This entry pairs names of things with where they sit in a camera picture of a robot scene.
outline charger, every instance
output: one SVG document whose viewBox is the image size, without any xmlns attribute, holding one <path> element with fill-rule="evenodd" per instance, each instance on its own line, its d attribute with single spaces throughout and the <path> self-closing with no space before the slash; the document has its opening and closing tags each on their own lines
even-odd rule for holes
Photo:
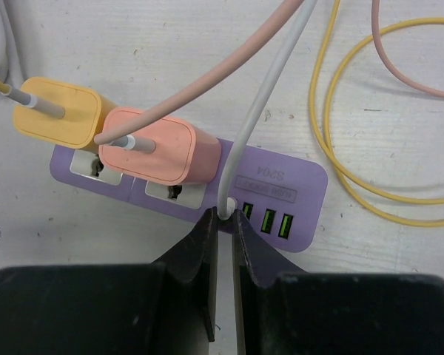
<svg viewBox="0 0 444 355">
<path fill-rule="evenodd" d="M 102 131 L 107 114 L 116 107 L 113 102 L 88 87 L 49 78 L 29 78 L 21 90 L 62 106 L 64 116 L 54 118 L 16 105 L 13 123 L 19 132 L 60 146 L 97 152 L 93 138 Z"/>
<path fill-rule="evenodd" d="M 143 112 L 117 107 L 107 116 L 102 132 Z M 153 141 L 147 152 L 99 146 L 102 163 L 135 178 L 167 186 L 182 183 L 208 183 L 218 169 L 221 143 L 209 133 L 180 118 L 166 116 L 132 134 L 132 139 Z"/>
</svg>

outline black object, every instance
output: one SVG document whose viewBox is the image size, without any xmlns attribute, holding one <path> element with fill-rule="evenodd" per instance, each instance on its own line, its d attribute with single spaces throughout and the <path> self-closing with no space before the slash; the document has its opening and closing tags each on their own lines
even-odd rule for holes
<svg viewBox="0 0 444 355">
<path fill-rule="evenodd" d="M 172 200 L 176 200 L 178 196 L 182 193 L 183 186 L 182 185 L 170 186 L 168 187 L 168 191 L 169 191 L 169 198 Z"/>
<path fill-rule="evenodd" d="M 218 221 L 205 212 L 153 264 L 0 271 L 2 354 L 207 354 Z M 307 274 L 236 211 L 238 353 L 444 354 L 444 281 Z"/>
</svg>

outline table surface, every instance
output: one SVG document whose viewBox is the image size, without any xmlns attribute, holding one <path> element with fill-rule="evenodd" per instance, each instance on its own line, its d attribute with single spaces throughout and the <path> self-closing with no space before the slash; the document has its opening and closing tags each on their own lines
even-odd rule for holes
<svg viewBox="0 0 444 355">
<path fill-rule="evenodd" d="M 122 106 L 147 108 L 180 89 L 243 43 L 279 1 L 9 1 L 26 76 L 91 86 Z M 444 228 L 400 226 L 353 201 L 315 142 L 307 115 L 309 81 L 333 0 L 319 1 L 249 142 L 323 165 L 329 187 L 311 247 L 284 253 L 307 271 L 406 272 L 444 277 Z M 382 0 L 381 24 L 444 16 L 444 0 Z M 318 112 L 343 56 L 370 33 L 369 1 L 343 0 L 323 66 Z M 176 112 L 233 140 L 283 29 L 247 65 Z M 384 39 L 392 61 L 418 81 L 444 89 L 444 26 L 401 30 Z M 0 97 L 0 268 L 10 265 L 145 263 L 191 224 L 54 181 L 53 147 L 17 133 Z M 359 54 L 334 98 L 339 159 L 376 186 L 415 197 L 444 196 L 444 100 L 401 84 L 373 46 Z M 364 194 L 406 217 L 444 217 L 443 206 L 404 206 Z M 235 353 L 232 257 L 219 248 L 217 341 Z"/>
</svg>

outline pink cable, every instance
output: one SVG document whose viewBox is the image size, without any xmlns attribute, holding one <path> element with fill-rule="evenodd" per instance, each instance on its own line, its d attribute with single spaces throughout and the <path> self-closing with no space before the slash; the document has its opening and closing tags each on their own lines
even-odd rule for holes
<svg viewBox="0 0 444 355">
<path fill-rule="evenodd" d="M 381 34 L 380 34 L 380 0 L 372 0 L 371 2 L 371 33 L 373 35 L 373 42 L 375 44 L 375 48 L 377 49 L 377 53 L 382 60 L 383 64 L 385 64 L 386 69 L 390 71 L 391 74 L 396 76 L 398 80 L 402 81 L 404 84 L 409 85 L 410 87 L 417 89 L 419 91 L 426 92 L 428 94 L 438 96 L 440 98 L 444 98 L 444 91 L 434 89 L 432 87 L 427 87 L 426 85 L 422 85 L 417 83 L 416 81 L 411 80 L 406 75 L 402 74 L 393 63 L 389 60 L 386 55 L 385 49 L 382 45 Z"/>
<path fill-rule="evenodd" d="M 272 39 L 281 27 L 283 27 L 283 25 L 291 18 L 302 3 L 303 0 L 284 0 L 265 23 L 262 24 L 261 27 L 229 57 L 212 68 L 209 72 L 202 75 L 199 79 L 193 81 L 180 92 L 177 92 L 132 120 L 96 135 L 94 137 L 95 143 L 98 145 L 107 144 L 125 135 L 129 135 L 134 131 L 138 131 L 164 116 L 169 115 L 182 106 L 187 105 L 189 102 L 209 91 L 223 79 L 231 75 L 235 70 L 244 65 L 266 43 L 268 43 L 268 41 Z"/>
</svg>

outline power strip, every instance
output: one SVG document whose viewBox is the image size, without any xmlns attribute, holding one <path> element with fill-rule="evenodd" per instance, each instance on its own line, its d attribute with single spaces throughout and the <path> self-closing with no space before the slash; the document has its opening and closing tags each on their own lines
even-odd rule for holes
<svg viewBox="0 0 444 355">
<path fill-rule="evenodd" d="M 231 141 L 219 141 L 222 155 L 214 180 L 184 185 L 180 191 L 176 186 L 173 198 L 168 186 L 109 171 L 96 155 L 63 146 L 55 146 L 50 171 L 62 183 L 195 223 L 204 210 L 217 205 L 222 168 L 232 147 Z M 299 252 L 314 238 L 326 189 L 327 174 L 319 164 L 248 146 L 229 195 L 266 242 Z M 221 230 L 231 232 L 224 226 Z"/>
</svg>

